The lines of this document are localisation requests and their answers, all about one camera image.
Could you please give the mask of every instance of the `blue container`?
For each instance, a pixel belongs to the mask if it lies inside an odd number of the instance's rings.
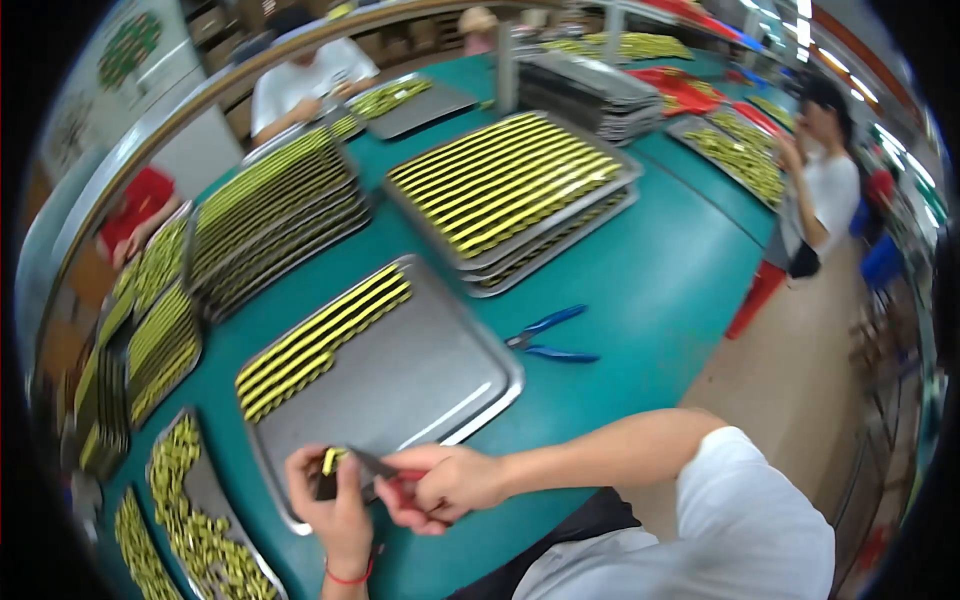
[[[850,235],[852,237],[862,237],[868,219],[870,219],[870,207],[867,206],[867,201],[861,198],[860,205],[856,208],[853,219],[850,221]]]
[[[860,263],[860,274],[871,290],[883,289],[903,271],[903,257],[889,233],[879,241]]]

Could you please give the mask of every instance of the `red shirt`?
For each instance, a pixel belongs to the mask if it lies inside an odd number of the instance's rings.
[[[174,194],[174,181],[154,167],[144,167],[123,191],[123,208],[107,217],[100,239],[113,256],[117,244],[130,239],[133,230],[157,214]]]

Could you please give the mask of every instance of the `black cap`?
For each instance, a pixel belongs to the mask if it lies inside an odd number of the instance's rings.
[[[310,14],[310,11],[295,4],[267,17],[267,29],[276,32],[276,36],[280,37],[315,20],[317,19]]]
[[[840,87],[823,75],[811,73],[803,80],[804,89],[800,92],[800,106],[803,109],[805,102],[813,102],[820,108],[835,110],[840,131],[844,136],[844,145],[850,144],[853,138],[853,119],[847,106],[847,97]]]

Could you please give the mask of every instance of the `red stool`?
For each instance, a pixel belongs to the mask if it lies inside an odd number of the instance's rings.
[[[756,270],[754,282],[747,292],[747,298],[744,299],[740,309],[736,311],[733,322],[725,334],[728,340],[735,340],[747,328],[750,321],[754,319],[760,308],[774,295],[780,284],[786,280],[786,271],[773,264],[763,261],[760,268]]]

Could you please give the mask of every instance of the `yellow and black striped item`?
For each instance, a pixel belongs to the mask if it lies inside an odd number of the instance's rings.
[[[523,113],[404,162],[387,178],[470,258],[616,180],[622,170],[576,135]]]
[[[778,107],[769,100],[760,98],[759,96],[747,96],[747,100],[760,107],[764,112],[779,121],[780,124],[784,125],[788,130],[793,131],[793,117],[790,116],[789,112]]]
[[[297,253],[304,247],[318,248],[343,234],[365,215],[366,208],[360,204],[358,192],[353,192],[345,200],[334,199],[332,204],[326,204],[313,216],[300,220],[277,237],[264,240],[255,252],[245,253],[236,261],[211,272],[210,285],[202,286],[199,294],[201,302],[212,305],[230,303],[249,283],[286,255]]]
[[[137,327],[127,349],[131,418],[141,423],[200,354],[190,300],[177,280]]]
[[[612,210],[615,206],[623,202],[623,200],[626,197],[627,197],[626,191],[619,192],[611,196],[610,198],[608,198],[606,201],[600,203],[599,205],[596,205],[592,208],[589,208],[583,211],[582,213],[577,215],[571,222],[569,222],[563,228],[561,228],[560,231],[557,231],[552,235],[548,236],[547,239],[542,241],[540,244],[536,245],[532,250],[523,254],[521,257],[517,258],[515,256],[508,256],[507,258],[505,258],[504,260],[513,260],[514,261],[513,264],[511,264],[509,267],[507,267],[500,273],[496,274],[495,276],[489,277],[487,279],[483,279],[481,281],[477,281],[477,285],[484,288],[491,288],[495,285],[503,283],[514,273],[522,269],[524,266],[530,264],[538,256],[550,250],[557,244],[560,244],[561,242],[563,242],[563,240],[565,240],[567,237],[569,237],[574,232],[576,232],[577,229],[582,228],[587,223],[593,221],[594,219],[604,214],[605,212]],[[495,268],[496,267],[494,265],[489,267],[488,269],[493,270]]]
[[[96,418],[85,431],[78,423],[78,435],[85,434],[80,467],[100,481],[107,481],[127,456],[130,446],[123,368],[104,351],[94,351],[89,360],[97,362],[91,381],[96,405],[87,405],[85,410],[95,408]]]
[[[357,121],[356,117],[352,114],[348,114],[347,116],[340,117],[334,121],[333,125],[330,126],[330,130],[340,139],[346,139],[347,137],[350,137],[354,131],[356,131],[358,125],[359,122]]]
[[[262,419],[333,366],[333,352],[412,296],[396,267],[368,277],[315,316],[290,331],[237,375],[244,419]]]
[[[113,536],[144,600],[182,600],[147,533],[147,524],[133,497],[132,486],[127,487],[113,516]]]
[[[348,176],[327,128],[317,128],[256,162],[197,209],[192,278],[202,278],[257,233],[315,202]]]
[[[142,319],[165,287],[179,274],[183,264],[183,231],[186,219],[178,218],[163,227],[144,249],[132,286],[136,293],[133,315]]]

